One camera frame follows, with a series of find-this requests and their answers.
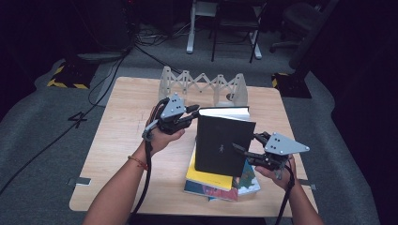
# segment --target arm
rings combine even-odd
[[[167,135],[157,128],[153,129],[151,156],[165,148],[169,142],[179,139],[184,132],[181,129],[173,135]],[[144,142],[141,142],[132,157],[146,164]],[[143,172],[144,168],[139,162],[128,159],[91,203],[83,224],[126,224]]]
[[[296,164],[295,160],[293,157],[290,159],[290,164],[292,166],[292,171],[295,176],[295,185],[293,186],[291,192],[290,192],[290,197],[289,197],[289,203],[290,203],[290,208],[292,209],[292,215],[293,215],[293,223],[295,225],[318,225],[318,224],[324,224],[322,221],[322,218],[316,213],[313,205],[311,204],[310,200],[308,199],[307,195],[304,192],[304,189],[302,188],[301,184],[299,183],[299,180],[297,179],[296,176]],[[283,189],[287,189],[287,183],[289,181],[289,172],[287,170],[283,170],[283,179],[278,180],[275,177],[275,173],[267,170],[264,167],[257,166],[255,167],[255,170],[258,171],[259,173],[263,174],[265,177],[268,177],[272,179],[272,181],[279,187]]]

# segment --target hand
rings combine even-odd
[[[155,107],[152,108],[152,112],[151,112],[151,116],[154,113],[158,113],[158,112],[154,112]],[[146,121],[146,126],[149,125],[149,120],[150,117],[148,118],[148,120]],[[185,129],[181,129],[178,132],[172,134],[172,135],[168,135],[165,134],[163,132],[161,132],[157,127],[151,130],[152,133],[152,141],[151,141],[151,145],[152,145],[152,151],[151,151],[151,156],[153,156],[155,153],[160,152],[162,149],[164,149],[170,142],[175,141],[179,138],[181,138],[181,136],[185,133]]]
[[[295,176],[295,180],[297,180],[297,176],[296,176],[296,163],[295,163],[295,158],[293,157],[293,155],[289,156],[289,162],[286,162],[286,165],[288,167],[291,167],[293,174]],[[283,188],[284,190],[287,190],[287,183],[290,180],[290,173],[288,170],[284,169],[283,170],[283,174],[282,174],[282,180],[279,180],[278,178],[276,178],[275,172],[274,171],[270,171],[262,166],[256,166],[255,170],[259,173],[261,173],[262,175],[264,175],[265,177],[268,177],[269,179],[271,179],[277,186]]]

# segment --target chair leg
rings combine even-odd
[[[211,54],[211,62],[214,62],[214,52],[216,52],[217,31],[218,31],[218,26],[216,26],[214,30],[213,53]]]
[[[257,32],[257,34],[255,36],[254,44],[252,45],[252,55],[250,56],[250,61],[249,61],[250,63],[253,61],[255,46],[257,46],[257,39],[258,39],[259,35],[260,35],[260,32]]]

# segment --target wooden table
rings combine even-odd
[[[86,211],[100,189],[126,162],[141,142],[145,122],[151,109],[158,103],[159,80],[118,78],[99,123],[81,177],[91,178],[90,186],[74,189],[69,207]],[[213,93],[196,93],[189,90],[184,97],[185,105],[212,106]],[[248,87],[251,119],[256,121],[255,132],[277,131],[294,138],[282,99],[273,88]],[[240,196],[237,202],[213,201],[183,191],[185,174],[194,146],[197,120],[194,120],[180,140],[171,142],[166,149],[152,158],[152,174],[149,189],[139,213],[168,215],[208,215],[235,217],[276,217],[283,200],[284,191],[260,173],[256,172],[261,190]],[[251,152],[264,153],[260,142],[254,140]],[[301,158],[296,154],[298,178],[307,180]],[[142,193],[143,176],[136,202]],[[314,195],[304,187],[307,196],[316,208]],[[285,217],[291,217],[289,204]]]

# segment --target black cable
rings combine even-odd
[[[114,70],[114,67],[115,67],[116,64],[117,64],[117,61],[115,61],[114,64],[112,65],[111,71],[109,71],[109,74],[108,74],[105,78],[103,78],[99,83],[97,83],[97,84],[93,87],[93,89],[91,89],[90,93],[88,94],[88,102],[89,102],[91,105],[97,104],[97,106],[98,106],[98,102],[96,102],[96,103],[91,102],[91,99],[90,99],[91,94],[94,92],[95,89],[97,89],[97,87],[100,86],[101,83],[105,82],[105,80],[108,79],[109,76],[111,76],[112,71]]]
[[[290,191],[292,190],[293,186],[295,185],[295,177],[294,177],[292,169],[290,167],[286,166],[286,165],[284,167],[289,171],[290,179],[289,179],[289,183],[287,183],[287,190],[284,193],[281,209],[279,210],[279,215],[278,215],[278,218],[277,218],[277,220],[275,222],[275,225],[278,225],[281,222],[284,208],[286,207],[287,200],[289,200]]]
[[[160,63],[160,64],[162,64],[162,65],[164,65],[164,66],[168,66],[167,63],[161,61],[160,59],[158,59],[157,57],[153,56],[152,54],[150,54],[150,53],[144,51],[143,49],[141,49],[141,48],[138,47],[137,45],[135,45],[135,48],[136,48],[138,51],[140,51],[141,53],[144,53],[144,54],[146,54],[147,56],[151,57],[152,59],[154,59],[154,60],[157,61],[158,63]],[[171,69],[172,71],[178,73],[178,74],[181,74],[181,73],[182,73],[182,71],[180,71],[179,69],[176,69],[176,68],[174,68],[174,67],[170,67],[170,69]]]
[[[123,62],[125,57],[123,57],[120,61],[119,64],[117,65],[117,68],[115,70],[114,77],[112,78],[111,84],[115,79],[115,75],[120,67],[120,64]],[[0,197],[4,193],[4,191],[7,189],[9,184],[30,164],[32,161],[34,161],[37,157],[39,157],[42,153],[44,153],[46,150],[48,150],[53,144],[58,142],[64,135],[66,135],[72,128],[74,128],[77,124],[79,124],[94,108],[98,106],[98,103],[102,101],[102,99],[106,96],[106,93],[108,93],[109,89],[111,88],[111,84],[108,86],[106,89],[105,93],[102,95],[102,97],[97,101],[96,104],[94,104],[86,113],[84,113],[76,122],[73,123],[69,128],[67,128],[61,135],[59,135],[55,140],[50,142],[47,146],[45,146],[42,150],[40,150],[37,154],[35,154],[29,161],[27,161],[17,172],[15,172],[11,178],[8,179],[6,184],[1,188],[0,190]]]
[[[152,112],[152,114],[150,116],[148,124],[151,124],[155,120],[155,116],[156,116],[159,108],[167,100],[168,100],[168,98],[165,98],[165,99],[163,99],[163,100],[158,102],[158,104],[155,106],[155,109],[154,109],[154,111]],[[145,141],[145,157],[146,157],[146,165],[147,165],[148,169],[146,171],[146,178],[145,178],[145,184],[144,184],[143,193],[141,194],[140,200],[138,201],[138,203],[135,206],[134,210],[130,214],[131,217],[133,217],[135,214],[137,214],[138,210],[141,207],[141,204],[144,202],[145,195],[146,195],[148,187],[149,187],[150,174],[152,172],[152,159],[151,159],[151,156],[150,156],[150,152],[151,151],[152,151],[151,142]]]
[[[121,58],[126,57],[126,55],[129,54],[132,43],[133,43],[133,38],[130,37],[130,42],[129,44],[122,49],[113,49],[113,48],[109,48],[103,44],[101,44],[98,39],[94,36],[94,34],[90,31],[87,23],[84,21],[83,15],[82,13],[79,11],[79,9],[76,7],[76,5],[74,4],[73,0],[69,0],[70,4],[73,6],[74,10],[76,11],[76,14],[79,16],[85,31],[93,38],[93,40],[103,49],[105,50],[109,50],[109,51],[113,51],[113,52],[118,52],[119,55],[118,56],[113,56],[113,57],[102,57],[102,58],[84,58],[81,57],[80,55],[77,55],[80,59],[82,59],[85,63],[87,64],[103,64],[103,63],[108,63],[108,62],[114,62],[116,60],[119,60]]]

